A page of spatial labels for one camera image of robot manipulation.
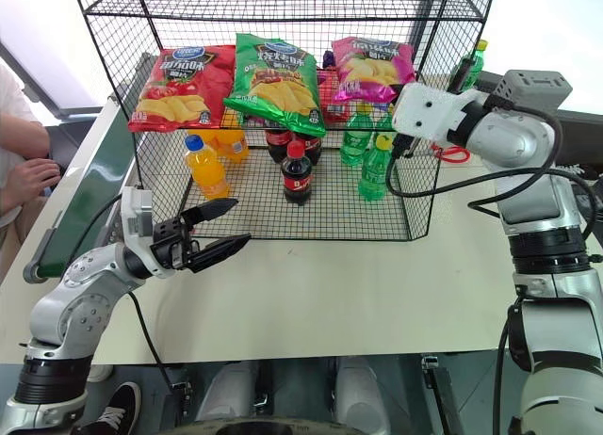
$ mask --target metal floor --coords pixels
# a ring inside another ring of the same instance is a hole
[[[492,390],[496,352],[439,354],[441,366],[448,369],[453,393],[465,435],[491,431]],[[396,435],[442,434],[431,390],[425,388],[418,369],[418,355],[377,355],[369,357],[382,391],[392,433]],[[190,418],[194,417],[204,390],[223,363],[184,364],[170,370],[173,381],[187,378],[193,384]],[[327,407],[328,359],[276,360],[273,367],[274,414],[331,421]],[[21,366],[0,365],[0,398],[14,392]],[[503,376],[502,433],[517,413],[526,373],[507,355]],[[103,411],[115,388],[124,381],[136,382],[142,391],[142,408],[134,435],[147,435],[166,429],[172,423],[172,402],[159,372],[152,366],[117,366],[102,383],[90,383],[89,401],[80,424],[95,420]]]

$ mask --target person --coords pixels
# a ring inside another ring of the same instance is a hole
[[[140,388],[136,383],[122,383],[103,414],[93,423],[74,427],[70,435],[130,435],[139,418],[140,400]]]
[[[46,201],[41,192],[60,180],[58,165],[45,158],[49,147],[46,129],[0,64],[0,285]]]

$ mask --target wire shelf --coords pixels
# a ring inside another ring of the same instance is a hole
[[[333,40],[348,36],[409,43],[415,51],[413,62],[419,81],[445,89],[461,58],[475,49],[492,0],[78,2],[129,119],[162,49],[234,44],[237,32],[280,38],[312,54],[318,64],[324,52],[332,50]],[[324,103],[325,89],[320,93]],[[349,115],[357,104],[349,103]],[[228,120],[223,123],[232,126]],[[400,200],[388,195],[379,202],[360,199],[360,170],[342,166],[337,151],[345,122],[327,122],[313,197],[301,208],[282,197],[279,167],[265,151],[262,123],[245,121],[242,126],[252,153],[240,167],[227,165],[227,180],[240,203],[232,214],[204,224],[195,235],[252,232],[258,238],[413,240],[427,234],[432,197]],[[154,192],[155,221],[174,217],[203,200],[195,185],[188,186],[190,173],[183,159],[185,135],[185,131],[134,134],[139,180]],[[421,144],[419,150],[423,153],[397,163],[395,185],[403,191],[435,186],[439,161],[429,144]]]

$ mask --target chip bag label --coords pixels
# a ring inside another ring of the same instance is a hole
[[[315,137],[326,134],[313,56],[279,39],[236,34],[236,76],[224,104]]]
[[[397,95],[392,85],[415,81],[410,44],[347,37],[333,41],[333,50],[339,76],[335,101],[389,103]]]
[[[128,128],[169,132],[220,127],[233,86],[235,46],[165,49],[159,54]]]

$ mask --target table surface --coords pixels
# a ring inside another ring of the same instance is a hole
[[[29,313],[57,284],[28,284],[23,267],[116,111],[104,108],[0,285],[1,363],[22,361]],[[438,184],[485,172],[476,158],[445,165]],[[150,279],[136,294],[157,351],[181,363],[495,348],[515,297],[511,255],[499,222],[466,207],[492,193],[484,183],[436,196],[430,233],[414,242],[253,240],[197,275]],[[94,362],[154,362],[129,297]]]

